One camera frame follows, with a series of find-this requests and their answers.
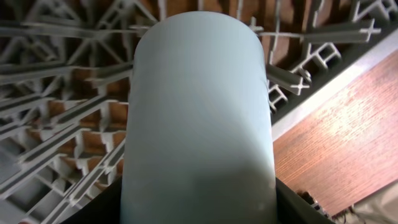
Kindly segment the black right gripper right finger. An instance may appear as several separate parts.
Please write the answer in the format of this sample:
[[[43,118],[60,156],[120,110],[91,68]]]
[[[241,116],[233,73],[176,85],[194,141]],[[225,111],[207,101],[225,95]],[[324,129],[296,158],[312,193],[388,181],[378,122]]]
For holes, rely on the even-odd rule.
[[[296,193],[276,179],[278,224],[335,224],[308,193]]]

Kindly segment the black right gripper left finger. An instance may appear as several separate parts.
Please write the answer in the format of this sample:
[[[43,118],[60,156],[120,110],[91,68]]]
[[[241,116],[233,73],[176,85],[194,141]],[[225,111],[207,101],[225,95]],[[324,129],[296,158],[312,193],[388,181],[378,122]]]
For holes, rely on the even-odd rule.
[[[119,224],[122,177],[61,224]]]

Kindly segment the blue plastic cup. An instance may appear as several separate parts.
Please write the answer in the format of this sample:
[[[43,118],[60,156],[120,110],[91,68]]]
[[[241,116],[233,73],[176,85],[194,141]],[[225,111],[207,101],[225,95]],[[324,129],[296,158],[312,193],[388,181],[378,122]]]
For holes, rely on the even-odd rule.
[[[275,223],[262,45],[241,21],[186,12],[139,41],[121,223]]]

